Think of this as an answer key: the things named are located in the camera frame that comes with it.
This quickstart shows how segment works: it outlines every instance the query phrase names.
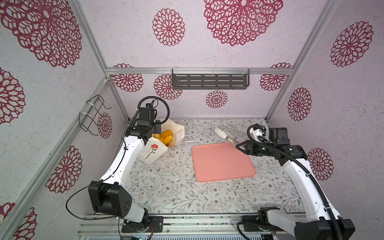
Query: floral tablecloth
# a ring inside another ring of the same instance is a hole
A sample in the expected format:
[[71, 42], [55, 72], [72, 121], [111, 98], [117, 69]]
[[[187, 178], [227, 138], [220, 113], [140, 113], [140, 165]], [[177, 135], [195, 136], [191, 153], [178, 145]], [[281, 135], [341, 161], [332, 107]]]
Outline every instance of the floral tablecloth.
[[196, 142], [183, 143], [151, 165], [137, 159], [127, 180], [134, 202], [154, 213], [249, 213], [277, 206], [286, 212], [303, 212], [298, 193], [279, 162], [272, 157], [253, 157], [254, 177], [199, 183], [195, 178], [192, 147], [225, 142], [215, 128], [229, 131], [239, 142], [248, 126], [264, 120], [175, 120]]

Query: cutting board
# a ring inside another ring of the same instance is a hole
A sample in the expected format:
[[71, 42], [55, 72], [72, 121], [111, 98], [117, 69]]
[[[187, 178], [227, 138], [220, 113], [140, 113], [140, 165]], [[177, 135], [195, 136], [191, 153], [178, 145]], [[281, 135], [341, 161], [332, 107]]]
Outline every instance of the cutting board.
[[192, 157], [198, 182], [253, 177], [256, 174], [249, 156], [230, 142], [194, 146]]

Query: red circular pattern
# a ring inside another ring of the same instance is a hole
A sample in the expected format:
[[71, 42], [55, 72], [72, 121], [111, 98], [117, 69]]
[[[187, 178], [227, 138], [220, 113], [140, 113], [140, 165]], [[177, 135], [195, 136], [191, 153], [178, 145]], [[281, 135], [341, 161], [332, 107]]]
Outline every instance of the red circular pattern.
[[6, 218], [9, 211], [13, 208], [14, 205], [14, 202], [7, 202], [6, 204], [0, 207], [0, 224], [4, 221], [4, 219]]
[[152, 29], [156, 38], [165, 46], [174, 46], [184, 37], [184, 22], [173, 9], [164, 8], [157, 12]]
[[112, 133], [112, 120], [108, 113], [102, 113], [97, 120], [97, 130], [102, 138], [107, 138]]
[[324, 149], [314, 148], [308, 153], [308, 161], [318, 180], [327, 180], [333, 174], [333, 161]]
[[66, 68], [80, 57], [79, 25], [66, 0], [1, 0], [0, 16], [20, 46], [38, 60]]
[[[289, 63], [278, 63], [272, 66], [273, 68], [290, 68]], [[285, 74], [263, 74], [260, 79], [260, 86], [268, 91], [279, 89], [283, 84], [287, 75]]]
[[13, 240], [30, 240], [35, 235], [35, 229], [37, 226], [37, 214], [35, 208], [31, 207], [28, 211], [28, 215], [24, 217], [21, 225], [17, 228], [13, 235]]
[[351, 65], [361, 58], [372, 42], [372, 26], [368, 22], [355, 22], [336, 38], [331, 49], [331, 61], [338, 67]]
[[24, 106], [23, 87], [9, 72], [0, 68], [0, 124], [18, 118]]
[[228, 101], [228, 95], [220, 90], [210, 92], [205, 98], [205, 102], [211, 108], [220, 108]]
[[[115, 68], [133, 68], [129, 64], [119, 63]], [[136, 92], [143, 87], [143, 78], [141, 74], [114, 74], [111, 75], [113, 82], [119, 88], [127, 92]]]
[[283, 0], [204, 0], [207, 28], [221, 43], [244, 45], [265, 33]]
[[312, 99], [306, 88], [294, 90], [288, 101], [289, 116], [295, 121], [303, 120], [310, 112]]
[[163, 74], [161, 76], [158, 76], [155, 79], [155, 83], [153, 85], [155, 92], [164, 99], [176, 99], [178, 98], [182, 93], [183, 90], [175, 90], [172, 87], [172, 76], [167, 74]]
[[70, 146], [45, 186], [50, 192], [64, 193], [68, 191], [79, 179], [83, 167], [82, 161], [79, 150]]

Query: yellow fruit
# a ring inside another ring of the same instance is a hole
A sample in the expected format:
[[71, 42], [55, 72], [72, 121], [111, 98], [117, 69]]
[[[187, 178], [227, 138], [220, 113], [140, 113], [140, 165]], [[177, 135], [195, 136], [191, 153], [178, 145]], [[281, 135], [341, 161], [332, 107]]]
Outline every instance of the yellow fruit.
[[157, 137], [158, 140], [160, 140], [160, 142], [164, 143], [164, 138], [162, 137]]
[[160, 137], [165, 138], [166, 136], [172, 136], [173, 132], [171, 130], [164, 131], [160, 134]]
[[170, 142], [172, 142], [172, 140], [173, 140], [173, 137], [172, 137], [172, 135], [169, 135], [169, 136], [166, 136], [165, 138], [164, 138], [164, 144], [165, 145], [167, 145], [167, 144], [169, 144]]

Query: red flower print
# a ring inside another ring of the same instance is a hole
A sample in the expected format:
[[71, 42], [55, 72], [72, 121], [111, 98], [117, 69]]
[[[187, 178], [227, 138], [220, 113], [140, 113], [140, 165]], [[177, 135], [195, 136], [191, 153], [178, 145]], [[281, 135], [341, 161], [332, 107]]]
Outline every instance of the red flower print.
[[23, 87], [9, 72], [0, 68], [0, 124], [18, 118], [24, 106]]
[[156, 38], [165, 46], [174, 46], [184, 37], [184, 22], [173, 9], [164, 8], [157, 12], [152, 29]]
[[0, 16], [38, 60], [66, 68], [80, 57], [80, 29], [66, 0], [1, 0]]
[[63, 193], [68, 191], [79, 179], [83, 167], [82, 161], [79, 150], [70, 146], [45, 186], [50, 192]]
[[17, 228], [13, 235], [13, 240], [30, 240], [35, 235], [35, 229], [37, 226], [36, 221], [37, 214], [35, 208], [31, 207], [28, 211], [28, 215], [24, 217], [21, 225]]
[[183, 90], [172, 88], [172, 76], [169, 74], [158, 76], [153, 87], [160, 97], [168, 100], [176, 99], [183, 93]]
[[112, 120], [108, 113], [100, 114], [97, 120], [97, 130], [102, 138], [107, 138], [112, 133]]
[[205, 102], [211, 108], [220, 108], [227, 103], [228, 95], [220, 90], [210, 92], [205, 98]]
[[338, 67], [351, 65], [361, 58], [372, 42], [372, 26], [368, 22], [355, 22], [336, 38], [331, 49], [331, 61]]
[[[278, 63], [272, 66], [273, 68], [290, 68], [289, 63]], [[285, 74], [263, 74], [260, 79], [260, 86], [268, 91], [279, 89], [287, 75]]]
[[221, 43], [244, 45], [265, 33], [283, 0], [204, 0], [207, 28]]
[[333, 161], [324, 149], [314, 148], [308, 153], [308, 161], [318, 180], [327, 180], [333, 174]]
[[[133, 68], [129, 64], [119, 63], [115, 68]], [[143, 87], [143, 78], [141, 74], [113, 74], [111, 75], [113, 82], [119, 88], [127, 92], [136, 92]]]
[[9, 211], [13, 208], [14, 205], [14, 202], [7, 202], [0, 207], [0, 224], [4, 221], [5, 217], [8, 215]]
[[295, 121], [303, 120], [310, 112], [312, 99], [305, 88], [294, 90], [288, 101], [288, 113]]

